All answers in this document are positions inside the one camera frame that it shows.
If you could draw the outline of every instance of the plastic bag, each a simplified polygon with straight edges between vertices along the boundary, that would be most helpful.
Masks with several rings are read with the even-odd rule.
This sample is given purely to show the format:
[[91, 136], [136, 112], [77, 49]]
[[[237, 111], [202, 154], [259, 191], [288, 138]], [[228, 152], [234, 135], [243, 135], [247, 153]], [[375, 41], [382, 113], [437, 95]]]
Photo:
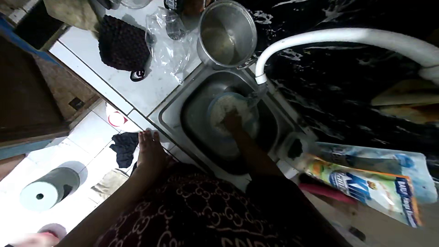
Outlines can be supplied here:
[[344, 167], [317, 157], [305, 172], [395, 220], [422, 226], [410, 177]]
[[316, 142], [325, 161], [361, 170], [409, 176], [419, 203], [435, 203], [437, 191], [422, 153]]
[[186, 30], [178, 14], [162, 7], [147, 16], [146, 24], [145, 40], [152, 59], [181, 83], [183, 78], [178, 74], [189, 61], [196, 32]]

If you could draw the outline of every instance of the black crocheted pot holder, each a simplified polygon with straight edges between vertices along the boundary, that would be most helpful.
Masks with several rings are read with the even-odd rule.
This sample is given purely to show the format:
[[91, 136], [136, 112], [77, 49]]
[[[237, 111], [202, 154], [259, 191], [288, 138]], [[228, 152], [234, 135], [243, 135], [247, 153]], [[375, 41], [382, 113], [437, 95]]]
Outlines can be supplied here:
[[99, 28], [99, 54], [104, 64], [131, 71], [132, 81], [145, 79], [149, 50], [145, 31], [122, 20], [105, 15]]

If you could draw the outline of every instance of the patterned fabric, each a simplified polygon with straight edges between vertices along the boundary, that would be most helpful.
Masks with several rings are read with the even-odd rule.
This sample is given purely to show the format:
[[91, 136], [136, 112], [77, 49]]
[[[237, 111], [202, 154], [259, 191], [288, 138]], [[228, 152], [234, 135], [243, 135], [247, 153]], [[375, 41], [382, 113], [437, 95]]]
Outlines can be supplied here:
[[127, 209], [98, 247], [290, 246], [232, 184], [205, 174], [173, 174]]

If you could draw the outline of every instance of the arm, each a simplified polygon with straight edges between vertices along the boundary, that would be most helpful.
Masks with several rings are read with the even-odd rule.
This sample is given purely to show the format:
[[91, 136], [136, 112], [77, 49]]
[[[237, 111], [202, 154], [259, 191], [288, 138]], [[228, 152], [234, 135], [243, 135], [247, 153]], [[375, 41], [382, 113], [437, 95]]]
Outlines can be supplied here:
[[235, 139], [239, 151], [246, 161], [251, 178], [268, 175], [284, 177], [272, 159], [242, 129], [241, 117], [237, 115], [236, 111], [227, 114], [224, 118], [224, 125]]
[[244, 156], [252, 178], [246, 194], [278, 229], [285, 229], [285, 236], [299, 236], [296, 239], [305, 246], [350, 246], [242, 129], [236, 112], [226, 115], [224, 125]]
[[167, 158], [160, 144], [158, 132], [139, 133], [140, 153], [133, 175], [100, 206], [79, 223], [57, 247], [93, 246], [118, 216], [136, 202], [155, 182], [166, 166]]

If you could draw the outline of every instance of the detergent package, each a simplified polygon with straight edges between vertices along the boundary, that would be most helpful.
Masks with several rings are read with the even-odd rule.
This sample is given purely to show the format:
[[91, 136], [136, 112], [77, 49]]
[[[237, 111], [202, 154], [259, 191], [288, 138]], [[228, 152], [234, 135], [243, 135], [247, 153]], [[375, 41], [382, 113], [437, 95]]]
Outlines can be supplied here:
[[354, 169], [317, 157], [309, 157], [305, 172], [406, 225], [422, 225], [410, 177]]
[[419, 204], [435, 203], [437, 191], [425, 155], [391, 149], [377, 149], [351, 145], [316, 142], [325, 161], [360, 170], [376, 171], [410, 177]]

